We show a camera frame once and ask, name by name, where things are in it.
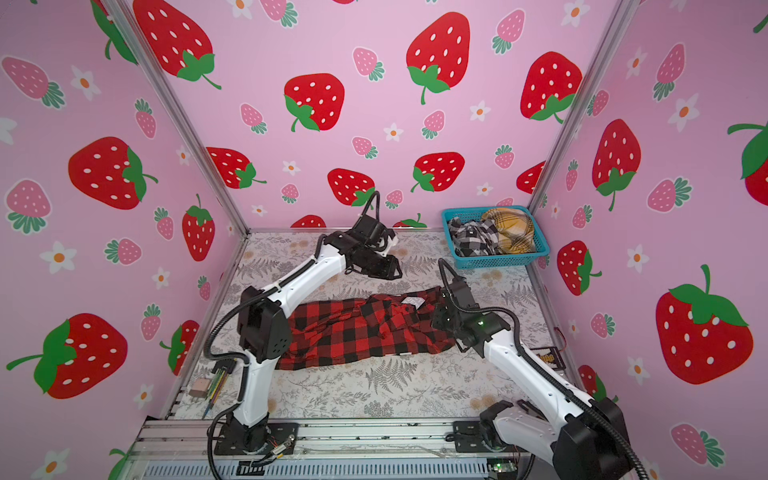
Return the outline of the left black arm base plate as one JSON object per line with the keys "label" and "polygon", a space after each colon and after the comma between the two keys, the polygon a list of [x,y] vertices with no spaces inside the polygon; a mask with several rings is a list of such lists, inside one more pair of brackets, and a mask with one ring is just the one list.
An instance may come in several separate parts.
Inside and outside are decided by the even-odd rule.
{"label": "left black arm base plate", "polygon": [[291,455],[298,437],[299,424],[278,422],[245,427],[233,421],[221,427],[214,437],[214,454],[219,456]]}

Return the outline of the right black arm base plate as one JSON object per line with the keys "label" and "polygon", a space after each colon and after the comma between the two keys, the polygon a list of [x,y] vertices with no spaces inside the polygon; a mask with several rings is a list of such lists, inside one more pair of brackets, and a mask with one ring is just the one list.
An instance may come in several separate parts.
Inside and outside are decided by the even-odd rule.
{"label": "right black arm base plate", "polygon": [[457,452],[498,452],[504,449],[500,441],[496,439],[492,425],[487,421],[455,421],[452,429],[451,441]]}

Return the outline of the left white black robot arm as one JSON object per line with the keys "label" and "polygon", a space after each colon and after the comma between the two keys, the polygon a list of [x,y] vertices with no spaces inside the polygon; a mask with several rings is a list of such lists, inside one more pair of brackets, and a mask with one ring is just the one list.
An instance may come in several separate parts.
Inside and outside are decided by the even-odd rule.
{"label": "left white black robot arm", "polygon": [[[321,235],[315,251],[302,264],[262,289],[249,288],[240,304],[213,327],[203,344],[212,361],[242,363],[236,404],[215,418],[223,421],[219,445],[235,454],[261,454],[269,443],[268,390],[280,357],[292,343],[289,318],[304,300],[338,274],[358,273],[369,278],[402,277],[399,260],[389,253],[398,243],[395,232],[358,227]],[[213,343],[225,324],[236,318],[238,351],[215,353]]]}

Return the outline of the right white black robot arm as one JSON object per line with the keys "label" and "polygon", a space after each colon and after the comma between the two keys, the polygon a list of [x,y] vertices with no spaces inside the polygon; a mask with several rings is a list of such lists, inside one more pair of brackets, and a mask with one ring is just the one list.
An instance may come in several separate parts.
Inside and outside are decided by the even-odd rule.
{"label": "right white black robot arm", "polygon": [[505,373],[543,414],[524,420],[503,408],[492,431],[508,445],[549,463],[561,479],[648,478],[633,450],[621,409],[597,401],[550,368],[521,340],[517,315],[504,307],[480,307],[466,279],[444,259],[443,283],[433,325],[449,333],[463,352],[474,350]]}

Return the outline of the red black plaid shirt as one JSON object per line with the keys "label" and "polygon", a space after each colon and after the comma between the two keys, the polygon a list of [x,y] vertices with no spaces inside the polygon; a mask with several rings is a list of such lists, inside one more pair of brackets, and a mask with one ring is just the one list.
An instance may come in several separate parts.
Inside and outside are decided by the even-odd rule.
{"label": "red black plaid shirt", "polygon": [[404,354],[439,354],[455,346],[432,326],[439,287],[400,295],[302,304],[289,318],[292,343],[277,363],[297,371]]}

